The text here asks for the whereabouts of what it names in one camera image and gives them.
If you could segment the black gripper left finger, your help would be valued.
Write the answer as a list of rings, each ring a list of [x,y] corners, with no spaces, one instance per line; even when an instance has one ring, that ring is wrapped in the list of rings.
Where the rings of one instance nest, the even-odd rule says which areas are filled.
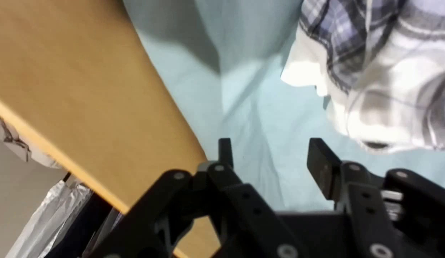
[[[221,138],[218,141],[218,162],[224,163],[230,168],[234,166],[233,161],[233,146],[231,146],[231,139],[230,138]]]

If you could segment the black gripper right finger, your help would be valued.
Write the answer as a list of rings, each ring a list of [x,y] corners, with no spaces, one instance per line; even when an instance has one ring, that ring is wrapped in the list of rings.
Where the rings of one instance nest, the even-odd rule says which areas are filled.
[[[340,163],[342,161],[322,138],[309,141],[307,169],[328,201],[338,198],[339,189],[335,179],[339,175]]]

